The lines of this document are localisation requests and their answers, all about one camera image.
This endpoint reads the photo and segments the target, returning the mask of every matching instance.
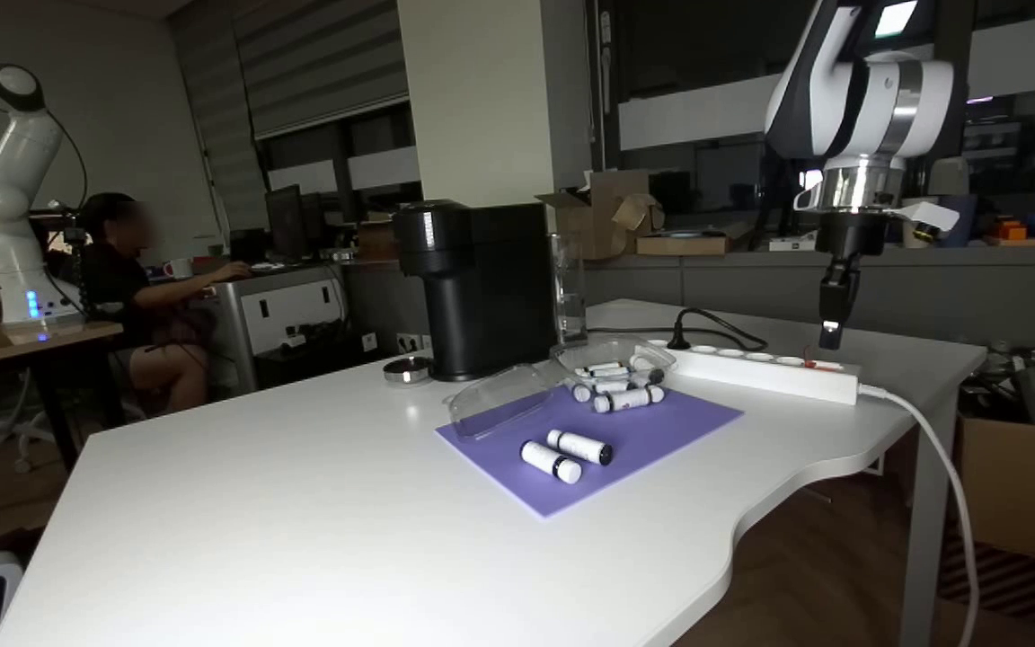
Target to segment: white table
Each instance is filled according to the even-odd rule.
[[[593,322],[673,312],[615,303]],[[732,319],[812,349],[806,322]],[[944,430],[980,362],[969,345],[859,332],[841,356]],[[709,386],[743,418],[537,517],[436,436],[459,387],[386,386],[373,362],[90,440],[0,647],[673,642],[724,599],[743,530],[910,429],[876,403]],[[915,508],[903,642],[926,635],[933,605],[944,487],[932,459]]]

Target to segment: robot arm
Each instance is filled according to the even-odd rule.
[[[58,121],[48,114],[44,85],[17,66],[0,66],[0,113],[10,125],[0,140],[0,303],[6,339],[50,333],[50,319],[77,318],[48,277],[29,206],[58,150]]]
[[[859,255],[883,247],[883,215],[949,229],[951,211],[903,206],[906,158],[926,156],[951,101],[951,66],[863,58],[863,42],[906,29],[915,0],[819,0],[780,76],[764,132],[783,158],[823,158],[799,211],[823,215],[831,270],[819,287],[819,345],[837,349],[859,287]]]

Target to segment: purple mat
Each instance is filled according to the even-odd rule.
[[[551,517],[628,477],[634,471],[691,447],[692,440],[724,429],[732,418],[739,418],[739,410],[691,398],[680,392],[667,392],[667,398],[658,406],[601,418],[591,406],[579,406],[569,387],[552,387],[462,422],[471,429],[490,426],[491,430],[484,440],[459,440],[454,426],[437,429],[437,436],[458,447],[471,464],[477,464],[490,477],[526,500],[537,513]],[[604,440],[615,447],[615,459],[606,469],[586,464],[579,487],[563,487],[522,464],[522,447],[528,440],[547,440],[551,429]]]

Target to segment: floor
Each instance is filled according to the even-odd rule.
[[[64,482],[54,447],[34,447],[17,471],[0,448],[0,545],[29,550]],[[680,647],[873,647],[896,642],[906,566],[906,508],[891,482],[823,482],[751,530],[737,545],[737,580]],[[957,642],[961,605],[938,612],[938,647]],[[984,615],[978,647],[1035,647],[1035,624]]]

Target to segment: black coffee machine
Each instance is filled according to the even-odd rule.
[[[552,349],[552,275],[541,206],[394,211],[401,275],[424,281],[431,379],[466,381]]]

